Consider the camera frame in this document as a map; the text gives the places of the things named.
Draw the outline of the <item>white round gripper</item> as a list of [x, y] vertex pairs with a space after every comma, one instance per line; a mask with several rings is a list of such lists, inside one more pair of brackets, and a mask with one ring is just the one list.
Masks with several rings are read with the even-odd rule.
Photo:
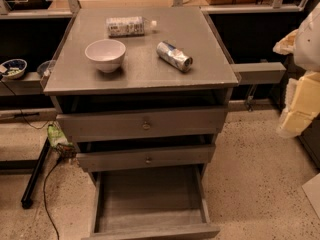
[[299, 136], [320, 114], [320, 3], [298, 30], [291, 31], [273, 47], [280, 55], [292, 54], [293, 49], [295, 64], [308, 71], [298, 80], [288, 81], [285, 108], [277, 127], [282, 138]]

